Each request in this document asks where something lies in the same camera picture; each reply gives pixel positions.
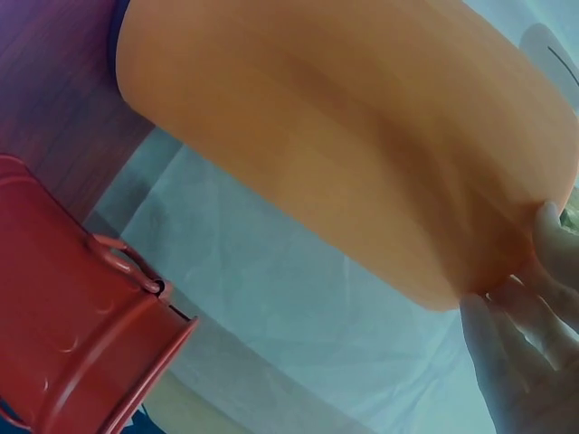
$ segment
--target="hand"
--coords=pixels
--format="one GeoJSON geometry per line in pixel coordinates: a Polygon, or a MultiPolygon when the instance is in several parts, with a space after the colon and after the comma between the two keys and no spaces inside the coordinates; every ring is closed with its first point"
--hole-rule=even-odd
{"type": "Polygon", "coordinates": [[[462,299],[462,328],[498,434],[577,433],[579,343],[563,322],[579,333],[579,237],[548,203],[533,242],[516,276],[462,299]]]}

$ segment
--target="finger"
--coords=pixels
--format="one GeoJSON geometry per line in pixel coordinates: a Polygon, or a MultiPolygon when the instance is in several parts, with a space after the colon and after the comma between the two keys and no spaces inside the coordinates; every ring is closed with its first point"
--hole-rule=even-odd
{"type": "Polygon", "coordinates": [[[553,311],[531,289],[510,279],[490,293],[513,321],[529,336],[554,368],[562,369],[579,356],[576,341],[565,331],[553,311]]]}
{"type": "Polygon", "coordinates": [[[508,358],[520,373],[527,389],[531,390],[551,378],[555,372],[551,364],[517,330],[505,312],[498,308],[490,310],[508,358]]]}
{"type": "Polygon", "coordinates": [[[523,284],[534,290],[551,310],[579,334],[579,293],[555,281],[545,269],[532,259],[517,274],[523,284]]]}
{"type": "Polygon", "coordinates": [[[491,417],[500,423],[526,394],[517,371],[511,366],[498,330],[482,298],[467,295],[460,301],[462,330],[474,364],[477,382],[491,417]]]}
{"type": "Polygon", "coordinates": [[[555,280],[577,289],[579,285],[579,237],[561,227],[554,203],[546,203],[536,214],[533,230],[536,255],[555,280]]]}

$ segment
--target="bucket handle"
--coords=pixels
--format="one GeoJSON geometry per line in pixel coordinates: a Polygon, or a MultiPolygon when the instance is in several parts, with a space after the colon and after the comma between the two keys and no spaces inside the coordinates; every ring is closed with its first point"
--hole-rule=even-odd
{"type": "Polygon", "coordinates": [[[105,235],[90,234],[87,246],[100,259],[112,268],[133,278],[146,292],[168,301],[173,284],[163,279],[154,271],[143,257],[123,240],[116,240],[105,235]],[[115,255],[111,249],[127,255],[134,263],[115,255]]]}

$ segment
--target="wooden table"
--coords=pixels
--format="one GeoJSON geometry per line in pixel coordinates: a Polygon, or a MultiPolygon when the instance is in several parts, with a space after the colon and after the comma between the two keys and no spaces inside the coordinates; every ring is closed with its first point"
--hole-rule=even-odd
{"type": "Polygon", "coordinates": [[[113,4],[0,2],[0,152],[20,156],[79,220],[152,128],[107,71],[113,4]]]}

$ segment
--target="red bucket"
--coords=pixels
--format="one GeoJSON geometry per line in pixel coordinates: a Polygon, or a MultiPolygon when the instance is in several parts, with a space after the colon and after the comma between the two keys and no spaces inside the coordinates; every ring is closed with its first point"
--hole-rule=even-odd
{"type": "Polygon", "coordinates": [[[116,433],[195,329],[121,241],[0,156],[0,397],[39,434],[116,433]],[[111,248],[126,257],[114,255],[111,248]]]}

